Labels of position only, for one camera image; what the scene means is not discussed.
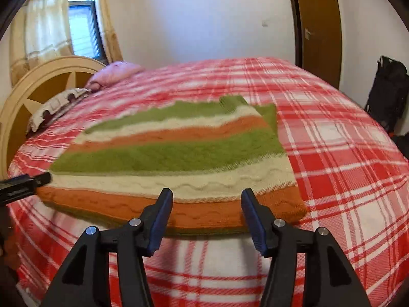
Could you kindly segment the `green striped knit sweater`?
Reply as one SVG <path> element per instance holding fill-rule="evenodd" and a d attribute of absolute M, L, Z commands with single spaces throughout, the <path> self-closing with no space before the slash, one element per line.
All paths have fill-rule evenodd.
<path fill-rule="evenodd" d="M 243 232 L 241 193 L 289 223 L 305 217 L 275 105 L 241 96 L 178 101 L 105 120 L 81 132 L 49 168 L 37 191 L 73 216 L 122 223 L 173 192 L 172 234 Z"/>

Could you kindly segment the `grey patterned pillow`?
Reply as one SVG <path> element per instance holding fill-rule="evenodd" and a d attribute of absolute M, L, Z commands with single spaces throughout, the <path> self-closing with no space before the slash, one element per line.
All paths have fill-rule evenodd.
<path fill-rule="evenodd" d="M 40 105 L 29 118 L 26 135 L 39 132 L 67 113 L 72 107 L 86 99 L 92 93 L 86 88 L 64 90 Z"/>

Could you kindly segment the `red plaid bed cover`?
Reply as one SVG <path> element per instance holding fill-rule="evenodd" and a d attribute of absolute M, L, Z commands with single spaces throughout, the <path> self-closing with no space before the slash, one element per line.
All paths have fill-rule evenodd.
<path fill-rule="evenodd" d="M 227 94 L 276 105 L 279 140 L 308 209 L 301 228 L 328 228 L 371 304 L 386 306 L 408 277 L 408 161 L 359 106 L 290 62 L 208 60 L 144 71 L 97 92 L 28 141 L 9 173 L 47 170 L 79 132 L 107 118 Z M 257 306 L 269 265 L 248 236 L 166 238 L 146 260 L 156 306 Z"/>

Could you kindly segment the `cream wooden headboard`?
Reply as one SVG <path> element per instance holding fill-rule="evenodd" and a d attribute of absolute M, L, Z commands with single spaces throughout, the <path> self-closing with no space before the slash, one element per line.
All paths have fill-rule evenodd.
<path fill-rule="evenodd" d="M 29 118 L 55 95 L 87 81 L 105 65 L 95 59 L 65 56 L 50 60 L 29 71 L 13 88 L 1 110 L 1 178 L 26 141 Z"/>

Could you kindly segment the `pink pillow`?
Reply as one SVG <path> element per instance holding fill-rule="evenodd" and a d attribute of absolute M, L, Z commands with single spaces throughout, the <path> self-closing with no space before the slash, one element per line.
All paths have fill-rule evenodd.
<path fill-rule="evenodd" d="M 145 69 L 130 62 L 117 61 L 107 65 L 95 73 L 85 85 L 85 88 L 92 92 L 97 92 L 115 85 L 117 82 L 125 80 L 132 75 L 143 72 Z"/>

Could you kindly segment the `black bag on floor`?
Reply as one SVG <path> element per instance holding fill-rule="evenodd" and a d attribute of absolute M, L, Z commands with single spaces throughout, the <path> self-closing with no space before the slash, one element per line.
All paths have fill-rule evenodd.
<path fill-rule="evenodd" d="M 409 132 L 407 132 L 405 135 L 393 135 L 391 140 L 393 140 L 401 154 L 406 159 L 409 159 Z"/>

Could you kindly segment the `left beige curtain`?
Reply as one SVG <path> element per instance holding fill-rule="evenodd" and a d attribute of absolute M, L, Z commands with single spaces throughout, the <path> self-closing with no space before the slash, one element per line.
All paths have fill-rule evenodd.
<path fill-rule="evenodd" d="M 10 25 L 12 86 L 31 69 L 72 55 L 68 0 L 26 0 Z"/>

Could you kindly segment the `beige curtain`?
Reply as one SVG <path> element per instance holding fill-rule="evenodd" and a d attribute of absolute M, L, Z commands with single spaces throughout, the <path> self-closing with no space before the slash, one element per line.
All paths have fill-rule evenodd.
<path fill-rule="evenodd" d="M 95 4 L 98 28 L 107 61 L 109 63 L 122 61 L 123 56 L 110 15 L 109 0 L 95 0 Z"/>
<path fill-rule="evenodd" d="M 26 0 L 10 25 L 12 86 L 31 69 L 72 55 L 68 0 Z"/>

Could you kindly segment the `right beige curtain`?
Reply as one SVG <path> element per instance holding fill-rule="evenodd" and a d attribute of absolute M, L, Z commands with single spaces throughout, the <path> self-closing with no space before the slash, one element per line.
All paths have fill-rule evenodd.
<path fill-rule="evenodd" d="M 109 0 L 95 0 L 95 4 L 98 28 L 107 61 L 109 63 L 122 61 L 123 56 L 110 15 Z"/>

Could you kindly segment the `window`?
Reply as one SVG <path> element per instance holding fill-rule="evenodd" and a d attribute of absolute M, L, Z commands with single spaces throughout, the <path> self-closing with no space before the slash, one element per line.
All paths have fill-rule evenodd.
<path fill-rule="evenodd" d="M 98 26 L 95 0 L 68 0 L 73 53 L 107 64 Z"/>

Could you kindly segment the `brown wooden door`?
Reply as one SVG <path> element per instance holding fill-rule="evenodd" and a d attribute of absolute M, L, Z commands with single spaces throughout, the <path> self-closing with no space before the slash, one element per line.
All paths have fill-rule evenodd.
<path fill-rule="evenodd" d="M 338 0 L 290 0 L 295 28 L 295 64 L 336 89 L 343 41 Z"/>

